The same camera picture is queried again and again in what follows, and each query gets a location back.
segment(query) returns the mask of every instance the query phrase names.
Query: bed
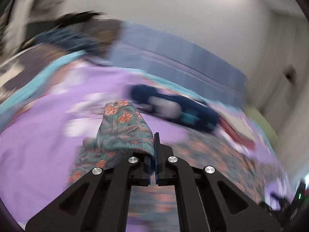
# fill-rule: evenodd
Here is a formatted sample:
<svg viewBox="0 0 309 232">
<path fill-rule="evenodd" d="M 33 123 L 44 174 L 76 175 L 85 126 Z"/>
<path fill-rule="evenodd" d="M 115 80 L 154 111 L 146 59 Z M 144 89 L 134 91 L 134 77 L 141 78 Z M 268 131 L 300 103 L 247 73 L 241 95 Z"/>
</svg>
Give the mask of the bed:
<svg viewBox="0 0 309 232">
<path fill-rule="evenodd" d="M 197 168 L 214 166 L 256 203 L 279 208 L 273 192 L 291 199 L 286 172 L 266 136 L 241 110 L 241 71 L 183 38 L 107 15 L 80 28 L 99 50 L 95 55 L 44 40 L 1 65 L 0 197 L 17 222 L 25 225 L 93 167 L 114 167 L 125 156 L 82 144 L 97 134 L 105 104 L 130 101 L 128 88 L 137 84 L 206 102 L 241 122 L 254 141 L 248 149 L 224 128 L 209 134 L 142 113 L 176 156 Z M 154 178 L 151 183 L 132 189 L 127 230 L 179 231 L 174 189 L 156 186 Z"/>
</svg>

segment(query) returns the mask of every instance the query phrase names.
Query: dark blue cloth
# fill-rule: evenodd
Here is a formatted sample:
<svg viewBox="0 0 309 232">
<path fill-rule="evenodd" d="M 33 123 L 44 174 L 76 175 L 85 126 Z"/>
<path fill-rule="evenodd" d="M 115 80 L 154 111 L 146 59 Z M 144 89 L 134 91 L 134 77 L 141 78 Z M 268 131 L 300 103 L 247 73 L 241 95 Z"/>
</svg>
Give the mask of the dark blue cloth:
<svg viewBox="0 0 309 232">
<path fill-rule="evenodd" d="M 98 42 L 88 35 L 76 33 L 68 29 L 55 29 L 43 32 L 35 38 L 35 44 L 40 43 L 54 44 L 70 52 L 84 50 L 94 55 L 100 53 Z"/>
<path fill-rule="evenodd" d="M 176 102 L 180 106 L 180 112 L 177 114 L 178 118 L 164 117 L 170 122 L 208 133 L 213 131 L 218 124 L 218 113 L 209 108 L 205 103 L 204 105 L 201 105 L 189 98 L 179 95 L 164 95 L 159 93 L 155 87 L 147 85 L 132 86 L 131 98 L 134 103 L 145 105 L 144 110 L 150 114 L 160 114 L 162 111 L 162 105 L 158 106 L 157 104 L 153 104 L 153 100 L 150 100 L 151 97 Z"/>
</svg>

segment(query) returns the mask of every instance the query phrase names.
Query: red cloth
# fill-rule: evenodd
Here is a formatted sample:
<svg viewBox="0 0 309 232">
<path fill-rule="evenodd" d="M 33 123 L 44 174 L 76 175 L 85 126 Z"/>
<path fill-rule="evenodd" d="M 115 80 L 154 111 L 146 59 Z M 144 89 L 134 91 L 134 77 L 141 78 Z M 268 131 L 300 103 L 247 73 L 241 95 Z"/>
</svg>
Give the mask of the red cloth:
<svg viewBox="0 0 309 232">
<path fill-rule="evenodd" d="M 230 124 L 222 117 L 219 117 L 219 125 L 222 127 L 222 129 L 230 135 L 230 137 L 238 144 L 241 144 L 245 146 L 246 148 L 250 150 L 255 150 L 255 143 L 253 140 L 242 137 L 239 135 L 231 126 Z"/>
</svg>

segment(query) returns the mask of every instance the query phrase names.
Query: triangular cutout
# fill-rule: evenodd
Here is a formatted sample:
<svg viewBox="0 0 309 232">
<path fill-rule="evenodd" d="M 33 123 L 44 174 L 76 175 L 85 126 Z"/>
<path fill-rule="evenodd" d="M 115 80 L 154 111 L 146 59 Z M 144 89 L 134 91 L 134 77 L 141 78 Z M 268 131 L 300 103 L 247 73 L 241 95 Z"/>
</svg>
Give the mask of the triangular cutout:
<svg viewBox="0 0 309 232">
<path fill-rule="evenodd" d="M 248 208 L 248 203 L 231 190 L 223 181 L 219 181 L 218 186 L 232 215 Z"/>
<path fill-rule="evenodd" d="M 66 200 L 60 204 L 60 209 L 67 212 L 70 215 L 75 215 L 81 204 L 84 195 L 89 187 L 89 183 L 81 185 L 75 190 Z"/>
</svg>

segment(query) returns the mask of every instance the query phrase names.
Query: silver screw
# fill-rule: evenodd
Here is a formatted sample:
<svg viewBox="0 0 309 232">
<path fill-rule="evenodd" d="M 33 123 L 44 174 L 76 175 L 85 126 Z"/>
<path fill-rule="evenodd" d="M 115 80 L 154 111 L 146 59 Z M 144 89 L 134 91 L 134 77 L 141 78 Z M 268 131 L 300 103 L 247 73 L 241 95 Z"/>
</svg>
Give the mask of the silver screw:
<svg viewBox="0 0 309 232">
<path fill-rule="evenodd" d="M 102 169 L 100 167 L 95 167 L 94 169 L 92 169 L 92 173 L 95 175 L 101 174 Z"/>
<path fill-rule="evenodd" d="M 138 158 L 137 157 L 130 157 L 129 162 L 132 163 L 132 164 L 136 163 L 136 162 L 138 162 Z"/>
<path fill-rule="evenodd" d="M 169 161 L 170 163 L 175 163 L 175 162 L 178 161 L 178 158 L 177 158 L 176 156 L 170 156 L 170 157 L 168 158 L 168 161 Z"/>
<path fill-rule="evenodd" d="M 216 170 L 212 166 L 207 166 L 205 167 L 205 172 L 206 173 L 214 173 Z"/>
</svg>

